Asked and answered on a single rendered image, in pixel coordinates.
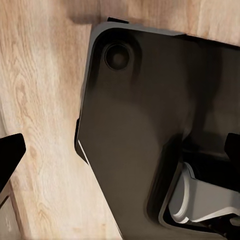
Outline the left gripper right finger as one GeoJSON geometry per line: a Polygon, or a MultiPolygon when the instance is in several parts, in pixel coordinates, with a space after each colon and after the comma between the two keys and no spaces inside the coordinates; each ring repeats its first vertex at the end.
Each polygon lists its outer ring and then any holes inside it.
{"type": "Polygon", "coordinates": [[[235,133],[229,133],[227,135],[224,151],[233,162],[235,167],[240,173],[240,135],[235,133]]]}

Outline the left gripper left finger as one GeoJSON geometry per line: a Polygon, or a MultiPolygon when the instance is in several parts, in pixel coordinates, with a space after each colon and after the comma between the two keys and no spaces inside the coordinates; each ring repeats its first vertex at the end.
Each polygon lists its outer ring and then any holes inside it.
{"type": "Polygon", "coordinates": [[[0,138],[0,193],[26,152],[21,133],[0,138]]]}

